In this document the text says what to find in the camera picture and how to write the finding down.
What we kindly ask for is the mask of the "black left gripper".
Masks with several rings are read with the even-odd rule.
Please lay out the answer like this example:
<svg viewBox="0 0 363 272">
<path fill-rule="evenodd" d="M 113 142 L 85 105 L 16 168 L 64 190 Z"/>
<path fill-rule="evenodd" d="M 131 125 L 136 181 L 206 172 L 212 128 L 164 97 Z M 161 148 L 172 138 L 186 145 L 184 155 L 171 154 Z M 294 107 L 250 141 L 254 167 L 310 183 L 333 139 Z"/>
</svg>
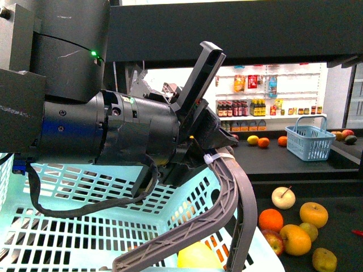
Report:
<svg viewBox="0 0 363 272">
<path fill-rule="evenodd" d="M 151 162 L 161 182 L 178 186 L 201 168 L 205 151 L 237 143 L 204 99 L 225 54 L 212 42 L 204 41 L 201 46 L 185 86 L 172 99 L 156 92 L 140 98 L 103 91 L 106 134 L 96 163 L 140 165 L 131 190 L 134 196 L 150 185 Z"/>
</svg>

